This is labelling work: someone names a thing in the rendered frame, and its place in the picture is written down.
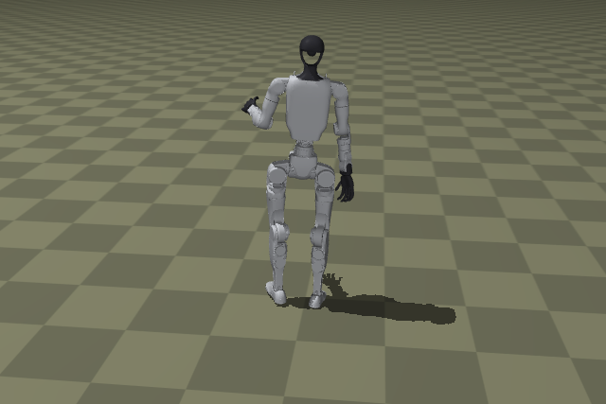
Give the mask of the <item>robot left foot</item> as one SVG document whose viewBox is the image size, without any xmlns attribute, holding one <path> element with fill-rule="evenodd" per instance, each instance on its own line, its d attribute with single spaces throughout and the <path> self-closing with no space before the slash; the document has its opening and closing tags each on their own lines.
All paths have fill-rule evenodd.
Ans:
<svg viewBox="0 0 606 404">
<path fill-rule="evenodd" d="M 267 290 L 268 294 L 273 297 L 274 301 L 277 304 L 285 304 L 287 302 L 287 299 L 284 289 L 280 290 L 280 286 L 278 286 L 277 291 L 275 291 L 273 286 L 274 281 L 266 283 L 265 289 Z"/>
</svg>

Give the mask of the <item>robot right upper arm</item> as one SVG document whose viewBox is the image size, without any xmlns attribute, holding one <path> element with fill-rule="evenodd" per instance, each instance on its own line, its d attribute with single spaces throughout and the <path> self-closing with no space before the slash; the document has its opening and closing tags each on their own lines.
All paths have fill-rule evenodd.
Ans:
<svg viewBox="0 0 606 404">
<path fill-rule="evenodd" d="M 340 81 L 330 81 L 331 95 L 336 98 L 334 101 L 335 115 L 337 122 L 333 123 L 334 134 L 337 136 L 348 135 L 348 89 Z"/>
</svg>

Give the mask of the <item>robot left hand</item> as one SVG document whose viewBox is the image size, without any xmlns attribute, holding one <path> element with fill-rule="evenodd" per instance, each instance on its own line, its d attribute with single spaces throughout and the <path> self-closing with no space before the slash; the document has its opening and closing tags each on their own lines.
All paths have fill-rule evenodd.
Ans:
<svg viewBox="0 0 606 404">
<path fill-rule="evenodd" d="M 247 110 L 250 108 L 251 105 L 255 105 L 256 107 L 258 107 L 258 105 L 256 104 L 256 100 L 258 99 L 258 97 L 254 97 L 254 99 L 250 98 L 249 101 L 246 102 L 246 104 L 244 104 L 244 108 L 241 108 L 245 113 L 248 113 Z M 249 113 L 248 113 L 249 114 Z M 249 114 L 250 115 L 250 114 Z"/>
</svg>

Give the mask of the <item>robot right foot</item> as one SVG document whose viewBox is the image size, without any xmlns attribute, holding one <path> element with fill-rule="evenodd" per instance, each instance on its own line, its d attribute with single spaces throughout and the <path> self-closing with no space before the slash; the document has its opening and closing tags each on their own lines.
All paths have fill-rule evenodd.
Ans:
<svg viewBox="0 0 606 404">
<path fill-rule="evenodd" d="M 322 290 L 322 294 L 319 296 L 318 292 L 316 291 L 315 294 L 312 293 L 310 301 L 309 301 L 309 307 L 313 307 L 313 308 L 319 308 L 321 307 L 322 302 L 326 299 L 327 294 Z"/>
</svg>

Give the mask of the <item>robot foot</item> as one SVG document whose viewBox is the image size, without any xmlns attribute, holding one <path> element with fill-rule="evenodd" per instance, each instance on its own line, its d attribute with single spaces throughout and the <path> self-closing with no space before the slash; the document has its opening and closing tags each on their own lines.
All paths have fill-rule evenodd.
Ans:
<svg viewBox="0 0 606 404">
<path fill-rule="evenodd" d="M 274 301 L 277 304 L 285 304 L 287 302 L 287 299 L 284 289 L 280 290 L 280 286 L 278 286 L 277 291 L 275 291 L 273 286 L 274 281 L 266 283 L 265 289 L 267 290 L 268 294 L 273 297 Z"/>
<path fill-rule="evenodd" d="M 326 299 L 327 294 L 322 290 L 322 294 L 319 296 L 318 292 L 316 291 L 315 294 L 312 293 L 310 301 L 309 301 L 309 307 L 313 307 L 313 308 L 319 308 L 321 307 L 322 302 Z"/>
</svg>

